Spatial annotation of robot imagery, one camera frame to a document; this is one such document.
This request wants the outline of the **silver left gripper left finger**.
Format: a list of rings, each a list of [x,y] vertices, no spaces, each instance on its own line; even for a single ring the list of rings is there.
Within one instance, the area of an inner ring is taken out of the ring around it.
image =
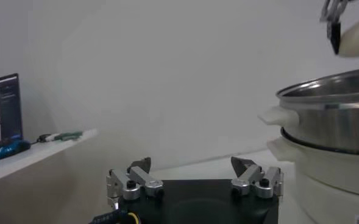
[[[162,180],[152,177],[151,158],[134,161],[126,171],[110,169],[106,176],[107,203],[118,207],[119,201],[137,201],[142,194],[160,200],[165,193]]]

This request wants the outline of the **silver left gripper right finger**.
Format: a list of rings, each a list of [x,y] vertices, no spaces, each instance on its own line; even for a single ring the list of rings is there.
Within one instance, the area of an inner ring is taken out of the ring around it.
[[[279,167],[264,170],[250,159],[231,157],[236,178],[231,180],[232,192],[242,196],[252,191],[258,198],[281,197],[283,195],[283,172]]]

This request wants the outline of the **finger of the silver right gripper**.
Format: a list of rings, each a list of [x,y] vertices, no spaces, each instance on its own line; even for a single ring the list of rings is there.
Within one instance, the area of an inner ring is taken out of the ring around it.
[[[339,54],[341,42],[340,17],[344,13],[349,0],[325,0],[319,21],[327,24],[327,38],[335,55]]]

